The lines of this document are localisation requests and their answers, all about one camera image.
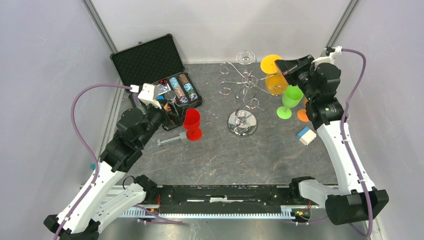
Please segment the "red plastic wine glass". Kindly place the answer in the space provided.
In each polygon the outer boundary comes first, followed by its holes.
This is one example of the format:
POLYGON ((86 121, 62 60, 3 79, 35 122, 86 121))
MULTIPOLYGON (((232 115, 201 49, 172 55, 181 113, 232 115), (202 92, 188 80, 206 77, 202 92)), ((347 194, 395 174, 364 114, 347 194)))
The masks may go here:
POLYGON ((186 129, 186 137, 190 141, 198 141, 203 133, 200 129, 201 115, 193 108, 186 111, 183 127, 186 129))

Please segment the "yellow plastic wine glass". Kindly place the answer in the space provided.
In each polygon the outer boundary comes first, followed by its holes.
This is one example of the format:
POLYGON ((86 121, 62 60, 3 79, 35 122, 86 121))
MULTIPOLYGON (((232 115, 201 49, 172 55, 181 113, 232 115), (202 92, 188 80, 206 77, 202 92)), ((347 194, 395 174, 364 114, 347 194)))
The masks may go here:
POLYGON ((276 60, 282 60, 282 57, 277 54, 265 56, 260 63, 260 69, 266 74, 264 79, 266 91, 277 96, 285 92, 288 83, 277 67, 276 60))

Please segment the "green plastic wine glass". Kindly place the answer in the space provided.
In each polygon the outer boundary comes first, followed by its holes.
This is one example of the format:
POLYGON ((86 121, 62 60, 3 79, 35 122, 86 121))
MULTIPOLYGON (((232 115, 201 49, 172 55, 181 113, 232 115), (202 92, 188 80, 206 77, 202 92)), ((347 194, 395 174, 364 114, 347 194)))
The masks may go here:
POLYGON ((291 109, 296 107, 303 97, 304 93, 298 86, 289 85, 282 96, 283 106, 276 110, 277 116, 284 120, 289 119, 292 116, 291 109))

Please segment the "clear wine glass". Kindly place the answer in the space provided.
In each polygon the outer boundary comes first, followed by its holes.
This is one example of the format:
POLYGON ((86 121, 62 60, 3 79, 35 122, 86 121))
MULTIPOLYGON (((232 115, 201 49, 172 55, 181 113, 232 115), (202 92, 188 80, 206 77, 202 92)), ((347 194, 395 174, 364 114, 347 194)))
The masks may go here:
POLYGON ((241 65, 242 76, 250 76, 257 63, 256 55, 252 51, 245 50, 236 55, 236 60, 241 65))

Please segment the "orange plastic wine glass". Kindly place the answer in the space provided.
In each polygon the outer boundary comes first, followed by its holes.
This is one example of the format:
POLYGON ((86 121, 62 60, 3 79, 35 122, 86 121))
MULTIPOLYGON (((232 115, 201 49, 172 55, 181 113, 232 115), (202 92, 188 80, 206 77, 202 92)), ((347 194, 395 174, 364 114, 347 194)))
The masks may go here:
POLYGON ((309 118, 308 118, 307 111, 306 111, 306 108, 305 107, 299 109, 297 111, 297 114, 296 115, 297 115, 298 119, 300 121, 302 121, 302 122, 309 122, 310 121, 309 118))

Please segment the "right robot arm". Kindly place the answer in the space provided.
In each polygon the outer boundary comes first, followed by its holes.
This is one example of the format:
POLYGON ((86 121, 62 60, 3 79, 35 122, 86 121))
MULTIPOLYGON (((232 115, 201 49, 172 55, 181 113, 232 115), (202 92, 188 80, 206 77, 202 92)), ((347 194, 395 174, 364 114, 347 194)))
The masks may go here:
POLYGON ((341 70, 330 61, 315 61, 311 55, 293 60, 278 59, 276 66, 291 86, 307 97, 306 114, 327 149, 338 188, 319 183, 310 176, 292 179, 289 199, 323 207, 334 225, 369 221, 389 202, 385 189, 377 189, 362 166, 349 135, 346 109, 336 98, 341 70))

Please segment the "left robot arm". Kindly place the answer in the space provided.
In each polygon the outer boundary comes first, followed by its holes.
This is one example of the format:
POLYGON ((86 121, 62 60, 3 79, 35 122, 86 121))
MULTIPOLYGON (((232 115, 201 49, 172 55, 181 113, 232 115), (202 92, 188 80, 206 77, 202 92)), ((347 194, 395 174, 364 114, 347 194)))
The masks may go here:
POLYGON ((107 202, 105 196, 122 179, 155 132, 170 119, 165 100, 147 105, 146 114, 138 108, 126 110, 117 122, 112 140, 99 157, 98 166, 77 196, 59 214, 44 220, 47 229, 62 240, 96 240, 99 234, 125 211, 144 202, 153 203, 157 185, 145 175, 136 179, 107 202))

